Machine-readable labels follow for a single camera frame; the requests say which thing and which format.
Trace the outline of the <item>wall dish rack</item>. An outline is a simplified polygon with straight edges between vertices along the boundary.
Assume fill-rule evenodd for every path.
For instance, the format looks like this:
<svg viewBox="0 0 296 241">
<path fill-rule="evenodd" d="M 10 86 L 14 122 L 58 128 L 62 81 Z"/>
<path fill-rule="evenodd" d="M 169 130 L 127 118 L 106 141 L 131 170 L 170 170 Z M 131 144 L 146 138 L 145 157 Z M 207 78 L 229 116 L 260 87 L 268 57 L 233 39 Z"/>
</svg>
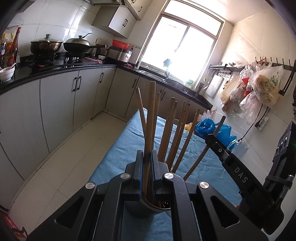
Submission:
<svg viewBox="0 0 296 241">
<path fill-rule="evenodd" d="M 209 80 L 211 81 L 214 75 L 218 73 L 226 73 L 226 74 L 232 74 L 233 72 L 241 72 L 244 69 L 244 66 L 241 68 L 237 67 L 231 67 L 230 65 L 210 65 L 209 70 L 212 71 Z"/>
</svg>

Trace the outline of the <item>wooden chopstick seven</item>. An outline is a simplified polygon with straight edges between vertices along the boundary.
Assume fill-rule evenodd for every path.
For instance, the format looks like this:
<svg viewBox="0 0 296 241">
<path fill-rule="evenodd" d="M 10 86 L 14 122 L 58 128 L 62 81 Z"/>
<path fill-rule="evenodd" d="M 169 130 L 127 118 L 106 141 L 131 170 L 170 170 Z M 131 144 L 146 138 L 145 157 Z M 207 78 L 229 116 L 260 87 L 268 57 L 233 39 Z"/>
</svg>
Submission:
<svg viewBox="0 0 296 241">
<path fill-rule="evenodd" d="M 174 150 L 174 157 L 176 156 L 176 153 L 178 151 L 178 148 L 179 148 L 179 145 L 180 145 L 180 142 L 181 142 L 182 134 L 183 134 L 183 131 L 184 131 L 184 126 L 185 126 L 185 123 L 186 123 L 186 119 L 188 117 L 188 113 L 189 113 L 189 106 L 187 105 L 185 107 L 185 112 L 184 112 L 184 116 L 183 116 L 183 120 L 182 120 L 182 124 L 181 124 L 181 128 L 180 128 L 179 136 L 177 138 L 177 144 L 176 144 L 176 147 L 175 147 L 175 150 Z"/>
</svg>

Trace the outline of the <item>wooden chopstick six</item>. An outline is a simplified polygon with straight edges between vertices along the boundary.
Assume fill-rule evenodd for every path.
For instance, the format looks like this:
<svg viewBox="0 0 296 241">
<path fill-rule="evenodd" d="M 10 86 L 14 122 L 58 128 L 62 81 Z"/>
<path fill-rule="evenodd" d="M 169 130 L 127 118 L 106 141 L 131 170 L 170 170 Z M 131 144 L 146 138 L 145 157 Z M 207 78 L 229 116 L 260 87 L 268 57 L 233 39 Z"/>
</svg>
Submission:
<svg viewBox="0 0 296 241">
<path fill-rule="evenodd" d="M 221 126 L 224 124 L 224 121 L 226 120 L 226 116 L 222 116 L 221 120 L 219 121 L 217 128 L 215 129 L 213 135 L 217 136 L 217 133 L 220 131 Z M 198 164 L 201 162 L 201 160 L 203 159 L 203 157 L 206 155 L 207 151 L 209 149 L 209 146 L 206 145 L 206 147 L 203 149 L 203 151 L 201 152 L 200 156 L 197 158 L 197 160 L 194 162 L 194 164 L 192 165 L 192 167 L 189 169 L 189 171 L 186 173 L 186 175 L 184 176 L 184 181 L 186 181 L 190 175 L 193 173 L 193 171 L 197 168 Z"/>
</svg>

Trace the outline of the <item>wooden chopstick five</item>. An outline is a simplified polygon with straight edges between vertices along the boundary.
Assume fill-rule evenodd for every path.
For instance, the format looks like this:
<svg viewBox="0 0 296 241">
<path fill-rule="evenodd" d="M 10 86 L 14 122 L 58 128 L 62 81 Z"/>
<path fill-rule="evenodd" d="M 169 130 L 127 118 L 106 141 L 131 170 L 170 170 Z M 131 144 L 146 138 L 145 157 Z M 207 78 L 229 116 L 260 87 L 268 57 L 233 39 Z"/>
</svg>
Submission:
<svg viewBox="0 0 296 241">
<path fill-rule="evenodd" d="M 144 169 L 143 169 L 143 181 L 142 192 L 143 195 L 147 194 L 147 185 L 149 178 L 149 153 L 152 150 L 152 131 L 153 131 L 153 119 L 154 119 L 154 102 L 156 93 L 156 82 L 151 81 L 149 87 L 149 104 L 147 109 L 147 125 L 145 128 L 145 146 L 144 146 Z"/>
</svg>

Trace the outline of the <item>wooden chopstick eight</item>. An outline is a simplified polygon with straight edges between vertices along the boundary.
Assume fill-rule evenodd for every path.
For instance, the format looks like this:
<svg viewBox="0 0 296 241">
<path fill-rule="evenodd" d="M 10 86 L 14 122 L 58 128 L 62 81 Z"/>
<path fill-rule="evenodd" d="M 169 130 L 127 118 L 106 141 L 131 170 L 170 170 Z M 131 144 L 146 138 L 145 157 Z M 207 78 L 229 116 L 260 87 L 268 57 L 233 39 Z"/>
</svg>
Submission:
<svg viewBox="0 0 296 241">
<path fill-rule="evenodd" d="M 181 161 L 182 161 L 182 159 L 183 159 L 183 157 L 184 157 L 185 151 L 186 151 L 186 149 L 187 149 L 187 146 L 188 146 L 188 144 L 189 144 L 189 142 L 190 142 L 190 139 L 191 139 L 191 137 L 192 137 L 192 134 L 193 134 L 193 132 L 194 132 L 195 125 L 197 124 L 197 120 L 198 120 L 198 116 L 199 116 L 199 114 L 200 114 L 200 109 L 197 109 L 197 112 L 196 112 L 196 114 L 195 114 L 194 120 L 193 120 L 193 122 L 192 122 L 192 125 L 191 125 L 191 128 L 190 128 L 190 131 L 189 131 L 189 134 L 188 134 L 188 136 L 187 136 L 187 138 L 186 138 L 186 141 L 185 141 L 185 143 L 184 143 L 184 145 L 183 145 L 183 148 L 182 148 L 182 150 L 181 150 L 181 152 L 180 152 L 180 154 L 179 154 L 179 156 L 178 156 L 178 159 L 177 159 L 177 161 L 176 161 L 176 163 L 175 163 L 175 165 L 174 165 L 174 167 L 173 167 L 173 169 L 172 169 L 172 172 L 173 172 L 173 173 L 175 173 L 175 172 L 177 171 L 177 168 L 179 167 L 179 165 L 180 165 L 180 163 L 181 163 Z"/>
</svg>

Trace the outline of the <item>wooden chopstick one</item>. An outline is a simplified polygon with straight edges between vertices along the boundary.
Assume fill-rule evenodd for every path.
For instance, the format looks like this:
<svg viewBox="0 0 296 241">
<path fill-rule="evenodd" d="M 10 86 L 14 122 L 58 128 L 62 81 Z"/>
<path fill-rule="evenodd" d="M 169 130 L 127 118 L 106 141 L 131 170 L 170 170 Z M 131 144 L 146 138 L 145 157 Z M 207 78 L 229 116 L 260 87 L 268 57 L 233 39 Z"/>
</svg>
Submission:
<svg viewBox="0 0 296 241">
<path fill-rule="evenodd" d="M 143 107 L 143 104 L 142 104 L 142 96 L 141 96 L 141 93 L 140 93 L 140 88 L 137 87 L 135 91 L 136 91 L 136 96 L 137 96 L 137 105 L 138 105 L 138 110 L 139 110 L 139 114 L 140 114 L 140 120 L 141 120 L 141 123 L 142 123 L 142 131 L 143 131 L 144 138 L 145 138 L 146 120 L 145 120 L 145 116 L 144 116 L 144 107 Z"/>
</svg>

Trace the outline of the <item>wooden chopstick three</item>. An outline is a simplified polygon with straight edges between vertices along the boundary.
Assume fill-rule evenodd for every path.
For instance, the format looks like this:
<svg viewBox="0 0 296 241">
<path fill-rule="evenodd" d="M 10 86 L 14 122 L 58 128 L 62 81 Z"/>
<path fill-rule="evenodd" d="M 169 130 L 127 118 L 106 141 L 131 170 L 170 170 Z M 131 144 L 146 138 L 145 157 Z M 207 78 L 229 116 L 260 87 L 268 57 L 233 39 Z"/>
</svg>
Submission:
<svg viewBox="0 0 296 241">
<path fill-rule="evenodd" d="M 179 120 L 178 120 L 178 125 L 177 125 L 175 135 L 174 135 L 174 139 L 173 139 L 173 142 L 172 142 L 172 145 L 171 145 L 171 148 L 170 148 L 168 158 L 166 160 L 166 164 L 168 165 L 169 171 L 171 170 L 171 166 L 172 166 L 172 163 L 173 163 L 174 158 L 175 158 L 174 157 L 174 150 L 175 150 L 175 147 L 176 147 L 176 144 L 177 144 L 177 138 L 179 136 L 179 132 L 180 132 L 180 128 L 181 128 L 181 124 L 182 124 L 182 120 L 183 120 L 183 116 L 184 116 L 184 112 L 185 112 L 185 107 L 186 107 L 186 101 L 183 101 L 180 116 L 179 116 Z"/>
</svg>

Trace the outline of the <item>wooden chopstick ten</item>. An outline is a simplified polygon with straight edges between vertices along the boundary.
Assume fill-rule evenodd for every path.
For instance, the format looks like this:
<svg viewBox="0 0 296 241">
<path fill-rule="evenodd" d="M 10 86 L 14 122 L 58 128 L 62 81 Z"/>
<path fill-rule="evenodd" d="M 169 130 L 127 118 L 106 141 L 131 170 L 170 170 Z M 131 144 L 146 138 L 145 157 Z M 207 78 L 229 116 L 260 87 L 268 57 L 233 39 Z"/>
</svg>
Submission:
<svg viewBox="0 0 296 241">
<path fill-rule="evenodd" d="M 162 140 L 161 140 L 161 144 L 159 146 L 159 151 L 158 151 L 158 161 L 160 162 L 164 162 L 165 160 L 165 156 L 168 149 L 168 142 L 170 140 L 171 129 L 173 126 L 173 120 L 175 119 L 175 115 L 176 115 L 177 104 L 178 103 L 176 102 L 176 99 L 172 97 L 170 102 L 169 115 L 168 115 L 168 118 L 166 119 L 165 128 L 163 131 Z"/>
</svg>

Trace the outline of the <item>dark grey utensil holder cup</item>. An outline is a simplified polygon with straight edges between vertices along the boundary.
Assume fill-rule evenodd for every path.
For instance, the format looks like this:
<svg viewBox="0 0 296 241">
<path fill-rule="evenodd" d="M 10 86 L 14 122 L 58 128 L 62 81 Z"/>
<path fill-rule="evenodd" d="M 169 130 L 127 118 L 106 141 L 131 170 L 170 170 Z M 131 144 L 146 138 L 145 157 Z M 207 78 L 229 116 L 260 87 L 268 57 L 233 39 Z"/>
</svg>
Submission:
<svg viewBox="0 0 296 241">
<path fill-rule="evenodd" d="M 123 218 L 131 219 L 148 219 L 155 214 L 169 212 L 170 208 L 158 207 L 151 202 L 148 202 L 146 198 L 140 200 L 126 200 L 123 209 Z"/>
</svg>

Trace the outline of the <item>wooden chopstick two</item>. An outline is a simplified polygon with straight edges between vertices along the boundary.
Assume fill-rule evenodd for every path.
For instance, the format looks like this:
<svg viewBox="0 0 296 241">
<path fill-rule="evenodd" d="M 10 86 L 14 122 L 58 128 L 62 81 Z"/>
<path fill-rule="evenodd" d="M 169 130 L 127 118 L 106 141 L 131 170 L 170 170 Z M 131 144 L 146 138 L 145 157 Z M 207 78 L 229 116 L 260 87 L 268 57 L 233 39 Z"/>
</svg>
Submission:
<svg viewBox="0 0 296 241">
<path fill-rule="evenodd" d="M 159 101 L 160 101 L 161 93 L 158 92 L 156 95 L 158 96 L 158 111 L 159 111 Z M 155 131 L 152 131 L 152 150 L 154 149 L 154 137 L 155 137 L 155 133 L 156 133 L 156 129 L 155 129 Z"/>
</svg>

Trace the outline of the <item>wooden chopstick four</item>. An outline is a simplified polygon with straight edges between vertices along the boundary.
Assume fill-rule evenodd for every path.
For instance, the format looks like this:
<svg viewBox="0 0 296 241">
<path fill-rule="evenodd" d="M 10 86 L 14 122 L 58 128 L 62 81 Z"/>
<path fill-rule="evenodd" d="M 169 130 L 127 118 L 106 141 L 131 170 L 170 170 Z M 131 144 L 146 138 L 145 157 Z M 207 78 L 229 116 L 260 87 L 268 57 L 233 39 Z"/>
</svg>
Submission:
<svg viewBox="0 0 296 241">
<path fill-rule="evenodd" d="M 178 102 L 172 98 L 172 100 L 174 100 L 172 108 L 170 110 L 170 115 L 168 120 L 166 121 L 166 126 L 165 126 L 165 139 L 164 139 L 164 146 L 162 148 L 162 158 L 160 159 L 162 162 L 165 161 L 166 158 L 166 154 L 167 154 L 167 150 L 168 150 L 168 146 L 169 146 L 169 142 L 170 142 L 170 138 L 171 138 L 171 130 L 173 128 L 173 122 L 175 119 L 175 115 L 177 112 L 177 106 L 178 106 Z"/>
</svg>

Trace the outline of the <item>upper kitchen cabinets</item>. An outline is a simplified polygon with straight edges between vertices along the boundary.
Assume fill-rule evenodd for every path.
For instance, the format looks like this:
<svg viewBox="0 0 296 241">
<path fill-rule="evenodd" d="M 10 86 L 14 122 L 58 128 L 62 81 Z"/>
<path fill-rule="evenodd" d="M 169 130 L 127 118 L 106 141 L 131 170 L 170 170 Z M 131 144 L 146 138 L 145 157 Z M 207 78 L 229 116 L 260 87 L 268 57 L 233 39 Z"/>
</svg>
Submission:
<svg viewBox="0 0 296 241">
<path fill-rule="evenodd" d="M 151 1 L 109 1 L 100 4 L 92 25 L 116 37 L 127 39 L 136 22 L 143 19 Z"/>
</svg>

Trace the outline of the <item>blue plastic bag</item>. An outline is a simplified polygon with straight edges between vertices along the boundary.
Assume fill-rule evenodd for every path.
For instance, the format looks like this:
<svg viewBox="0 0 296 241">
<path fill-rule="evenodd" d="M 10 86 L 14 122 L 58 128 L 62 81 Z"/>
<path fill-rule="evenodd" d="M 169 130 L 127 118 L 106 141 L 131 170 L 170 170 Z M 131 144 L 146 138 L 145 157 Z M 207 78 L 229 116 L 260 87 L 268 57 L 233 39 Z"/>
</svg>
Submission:
<svg viewBox="0 0 296 241">
<path fill-rule="evenodd" d="M 213 134 L 216 130 L 218 123 L 214 123 L 214 121 L 210 118 L 206 118 L 195 125 L 194 134 L 199 136 L 200 138 L 205 139 L 209 134 Z M 231 126 L 223 124 L 217 133 L 217 139 L 224 144 L 224 146 L 228 146 L 233 140 L 237 139 L 237 136 L 231 135 Z"/>
</svg>

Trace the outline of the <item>black wok with lid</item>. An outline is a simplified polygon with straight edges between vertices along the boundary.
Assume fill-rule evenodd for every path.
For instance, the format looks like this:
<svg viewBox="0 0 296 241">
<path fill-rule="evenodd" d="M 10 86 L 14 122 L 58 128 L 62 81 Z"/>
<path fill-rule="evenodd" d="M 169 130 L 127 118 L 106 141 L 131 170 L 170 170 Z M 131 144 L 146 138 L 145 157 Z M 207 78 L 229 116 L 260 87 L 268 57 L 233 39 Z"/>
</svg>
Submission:
<svg viewBox="0 0 296 241">
<path fill-rule="evenodd" d="M 107 48 L 107 44 L 103 45 L 91 45 L 88 40 L 85 39 L 86 36 L 91 33 L 86 34 L 85 36 L 79 35 L 77 38 L 70 38 L 66 42 L 63 43 L 64 49 L 72 54 L 82 55 L 89 51 L 90 49 L 95 48 Z"/>
</svg>

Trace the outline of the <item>wooden chopstick nine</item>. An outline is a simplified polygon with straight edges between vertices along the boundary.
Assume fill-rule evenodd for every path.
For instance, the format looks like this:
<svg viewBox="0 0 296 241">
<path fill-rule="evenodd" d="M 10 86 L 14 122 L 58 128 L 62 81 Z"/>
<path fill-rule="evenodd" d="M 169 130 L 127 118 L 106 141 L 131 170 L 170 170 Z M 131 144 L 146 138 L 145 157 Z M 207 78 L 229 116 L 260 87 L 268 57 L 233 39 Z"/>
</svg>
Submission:
<svg viewBox="0 0 296 241">
<path fill-rule="evenodd" d="M 155 131 L 156 129 L 156 121 L 157 121 L 157 111 L 158 111 L 158 96 L 155 96 L 154 100 L 154 112 L 153 112 L 153 119 L 152 119 L 152 130 Z"/>
</svg>

